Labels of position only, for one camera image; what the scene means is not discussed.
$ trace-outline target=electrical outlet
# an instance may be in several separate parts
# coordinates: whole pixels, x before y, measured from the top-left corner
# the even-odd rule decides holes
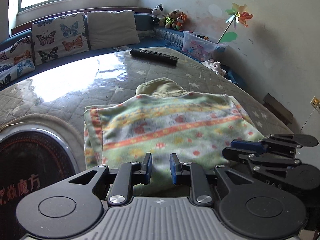
[[[310,103],[314,108],[316,108],[319,105],[319,99],[316,97],[313,97]]]
[[[316,97],[313,97],[310,103],[320,113],[320,100]]]

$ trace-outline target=green blanket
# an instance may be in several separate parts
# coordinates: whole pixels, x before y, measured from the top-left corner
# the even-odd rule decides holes
[[[158,85],[152,81],[141,86],[137,93],[148,88],[150,94],[158,96],[138,94],[122,104],[90,106],[84,112],[88,169],[101,163],[119,168],[121,163],[142,161],[146,152],[152,153],[151,183],[140,185],[139,194],[172,187],[171,153],[176,153],[180,161],[197,162],[208,169],[228,163],[221,151],[233,139],[263,138],[233,97],[186,92],[168,79]],[[165,88],[177,96],[162,97],[172,95]]]

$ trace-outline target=bed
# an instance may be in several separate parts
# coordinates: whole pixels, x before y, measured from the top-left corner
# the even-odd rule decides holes
[[[265,136],[292,133],[249,94],[195,60],[169,48],[148,49],[178,57],[177,67],[121,51],[71,62],[7,87],[0,91],[0,130],[6,123],[40,113],[63,120],[83,138],[86,106],[122,103],[141,83],[167,77],[187,91],[234,96]],[[76,154],[84,161],[83,152]]]

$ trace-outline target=remote control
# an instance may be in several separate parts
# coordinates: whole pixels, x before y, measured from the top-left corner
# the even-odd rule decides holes
[[[143,57],[146,59],[152,59],[170,64],[173,68],[176,68],[178,59],[167,54],[158,53],[155,51],[145,49],[132,49],[130,54],[134,57]]]

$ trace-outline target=metal screw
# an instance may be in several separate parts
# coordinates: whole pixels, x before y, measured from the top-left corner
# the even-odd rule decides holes
[[[199,203],[209,203],[212,201],[212,197],[207,196],[207,195],[202,195],[202,196],[197,197],[197,201]]]
[[[121,195],[114,195],[114,196],[110,197],[109,200],[112,203],[121,203],[121,202],[125,201],[125,197],[121,196]]]

